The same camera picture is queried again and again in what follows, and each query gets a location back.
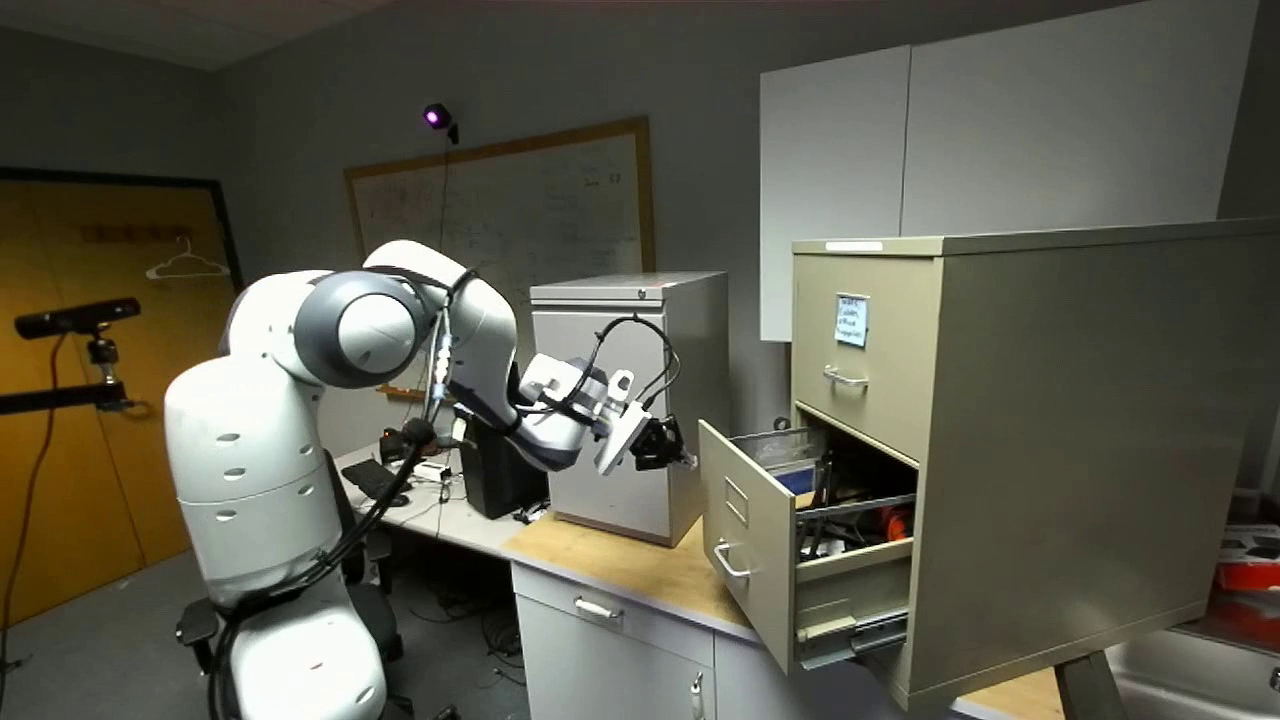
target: light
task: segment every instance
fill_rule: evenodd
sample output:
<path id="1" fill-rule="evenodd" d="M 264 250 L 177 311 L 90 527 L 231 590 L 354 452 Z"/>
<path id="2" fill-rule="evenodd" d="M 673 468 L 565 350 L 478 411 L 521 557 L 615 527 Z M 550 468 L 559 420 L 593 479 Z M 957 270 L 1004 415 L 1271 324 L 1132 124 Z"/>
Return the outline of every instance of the light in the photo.
<path id="1" fill-rule="evenodd" d="M 451 113 L 448 113 L 443 106 L 428 106 L 428 110 L 423 110 L 423 124 L 428 124 L 433 133 L 448 133 L 448 142 L 456 144 L 456 121 L 451 121 Z"/>

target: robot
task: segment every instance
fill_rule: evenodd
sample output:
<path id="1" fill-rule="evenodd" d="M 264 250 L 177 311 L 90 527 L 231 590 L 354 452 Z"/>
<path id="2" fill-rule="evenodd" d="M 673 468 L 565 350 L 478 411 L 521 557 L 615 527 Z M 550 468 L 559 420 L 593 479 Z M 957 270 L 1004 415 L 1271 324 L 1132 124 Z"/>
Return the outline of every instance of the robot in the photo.
<path id="1" fill-rule="evenodd" d="M 593 362 L 539 352 L 515 374 L 512 305 L 417 240 L 388 240 L 354 271 L 279 271 L 244 290 L 229 352 L 164 394 L 172 479 L 222 616 L 205 663 L 208 718 L 363 720 L 388 708 L 378 640 L 337 564 L 396 485 L 345 532 L 317 404 L 324 387 L 388 383 L 421 352 L 433 379 L 401 485 L 471 420 L 550 473 L 576 465 L 598 434 L 598 468 L 610 473 L 658 423 L 648 404 L 663 394 L 632 394 L 623 370 L 606 376 Z"/>

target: open drawer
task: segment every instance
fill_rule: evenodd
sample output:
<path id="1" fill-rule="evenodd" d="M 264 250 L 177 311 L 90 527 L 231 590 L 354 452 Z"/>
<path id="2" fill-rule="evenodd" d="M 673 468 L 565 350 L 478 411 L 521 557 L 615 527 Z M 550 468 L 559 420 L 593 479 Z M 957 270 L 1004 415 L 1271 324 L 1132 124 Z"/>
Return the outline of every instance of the open drawer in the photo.
<path id="1" fill-rule="evenodd" d="M 918 468 L 836 434 L 699 423 L 699 475 L 709 559 L 783 674 L 909 636 Z"/>

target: camera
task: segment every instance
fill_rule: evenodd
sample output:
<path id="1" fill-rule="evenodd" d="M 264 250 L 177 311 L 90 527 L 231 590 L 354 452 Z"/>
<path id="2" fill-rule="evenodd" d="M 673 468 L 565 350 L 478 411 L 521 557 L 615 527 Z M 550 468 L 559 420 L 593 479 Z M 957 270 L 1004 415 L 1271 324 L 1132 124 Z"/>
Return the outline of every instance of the camera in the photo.
<path id="1" fill-rule="evenodd" d="M 139 311 L 136 296 L 115 296 L 115 301 L 96 301 L 96 305 L 29 311 L 29 316 L 15 316 L 13 327 L 26 342 L 63 337 L 63 331 L 106 331 L 107 322 L 125 322 L 125 316 L 136 316 L 136 311 Z"/>

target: drawer handle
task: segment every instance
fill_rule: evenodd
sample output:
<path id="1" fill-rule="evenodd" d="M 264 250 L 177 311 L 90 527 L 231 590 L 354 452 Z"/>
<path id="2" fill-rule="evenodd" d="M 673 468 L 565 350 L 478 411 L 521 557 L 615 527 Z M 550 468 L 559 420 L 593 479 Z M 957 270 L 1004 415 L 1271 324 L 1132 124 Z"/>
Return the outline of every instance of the drawer handle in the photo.
<path id="1" fill-rule="evenodd" d="M 610 607 L 610 606 L 598 606 L 598 601 L 590 601 L 590 596 L 576 596 L 572 607 L 576 607 L 581 616 L 600 621 L 600 623 L 621 623 L 621 621 L 623 621 L 623 607 Z"/>
<path id="2" fill-rule="evenodd" d="M 870 397 L 870 376 L 843 376 L 836 365 L 824 365 L 824 379 L 836 387 L 848 387 L 854 397 Z"/>
<path id="3" fill-rule="evenodd" d="M 725 577 L 749 585 L 754 572 L 749 572 L 749 569 L 732 569 L 729 554 L 732 554 L 732 543 L 715 543 L 715 547 L 714 547 L 715 564 L 725 569 Z"/>

